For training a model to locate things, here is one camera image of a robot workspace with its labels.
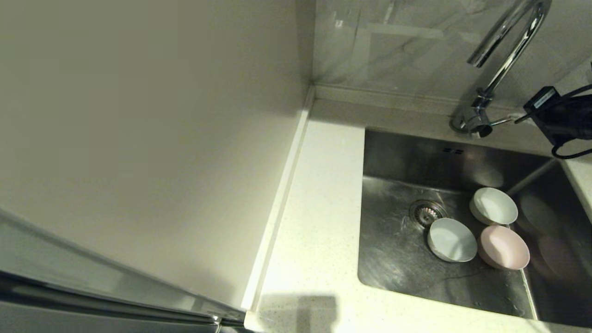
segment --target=sink basin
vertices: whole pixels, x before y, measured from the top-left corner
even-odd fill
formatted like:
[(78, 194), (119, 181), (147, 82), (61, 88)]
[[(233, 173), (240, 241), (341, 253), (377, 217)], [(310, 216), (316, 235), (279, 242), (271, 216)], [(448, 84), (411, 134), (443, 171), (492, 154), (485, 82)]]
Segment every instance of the sink basin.
[[(497, 270), (479, 256), (449, 263), (430, 252), (426, 207), (461, 221), (478, 238), (486, 225), (469, 202), (481, 187), (516, 202), (511, 228), (530, 249), (525, 269)], [(592, 224), (551, 158), (367, 130), (358, 277), (440, 302), (592, 327)]]

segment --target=bowl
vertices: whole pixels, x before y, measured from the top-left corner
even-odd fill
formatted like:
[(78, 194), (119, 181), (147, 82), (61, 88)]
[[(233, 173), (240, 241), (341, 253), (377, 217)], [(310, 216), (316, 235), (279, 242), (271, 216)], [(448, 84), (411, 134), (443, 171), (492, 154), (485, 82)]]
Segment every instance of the bowl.
[(480, 188), (469, 204), (471, 213), (486, 225), (509, 225), (518, 218), (518, 207), (510, 196), (492, 188)]
[(478, 252), (488, 265), (502, 270), (521, 270), (530, 261), (530, 251), (522, 237), (505, 226), (483, 229)]
[(432, 223), (427, 244), (438, 258), (448, 262), (467, 262), (477, 254), (477, 241), (469, 228), (447, 217)]

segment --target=backsplash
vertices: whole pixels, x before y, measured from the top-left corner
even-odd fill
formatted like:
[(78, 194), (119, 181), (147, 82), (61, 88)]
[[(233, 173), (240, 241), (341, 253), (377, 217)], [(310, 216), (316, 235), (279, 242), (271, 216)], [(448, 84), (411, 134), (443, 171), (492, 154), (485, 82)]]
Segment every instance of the backsplash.
[[(314, 80), (414, 97), (472, 100), (522, 32), (487, 63), (466, 60), (513, 0), (317, 0)], [(555, 0), (548, 18), (496, 91), (521, 107), (545, 85), (561, 93), (592, 82), (592, 0)]]

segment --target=speckled countertop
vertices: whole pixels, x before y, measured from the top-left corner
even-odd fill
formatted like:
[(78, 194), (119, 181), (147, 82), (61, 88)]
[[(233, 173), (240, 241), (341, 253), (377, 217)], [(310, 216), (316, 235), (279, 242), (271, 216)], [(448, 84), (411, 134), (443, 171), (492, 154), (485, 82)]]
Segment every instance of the speckled countertop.
[[(592, 332), (363, 285), (358, 280), (357, 264), (364, 127), (446, 140), (466, 139), (450, 133), (442, 116), (401, 112), (392, 117), (389, 110), (390, 116), (384, 117), (385, 109), (381, 108), (369, 108), (359, 115), (355, 108), (332, 101), (315, 103), (258, 308), (247, 314), (248, 328), (268, 333)], [(535, 130), (526, 134), (540, 141), (540, 137), (532, 137), (537, 135)], [(511, 133), (501, 132), (509, 136), (480, 140), (479, 144), (548, 151), (545, 145), (529, 146), (525, 142), (512, 146)], [(567, 168), (580, 196), (592, 202), (592, 164), (569, 162)]]

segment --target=sink drain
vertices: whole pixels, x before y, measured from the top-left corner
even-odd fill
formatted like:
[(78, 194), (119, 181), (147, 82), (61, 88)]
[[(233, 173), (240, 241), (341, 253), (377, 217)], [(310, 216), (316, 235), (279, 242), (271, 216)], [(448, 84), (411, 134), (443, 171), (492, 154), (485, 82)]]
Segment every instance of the sink drain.
[(448, 214), (434, 201), (418, 200), (409, 207), (409, 217), (422, 226), (429, 227), (435, 220), (448, 217)]

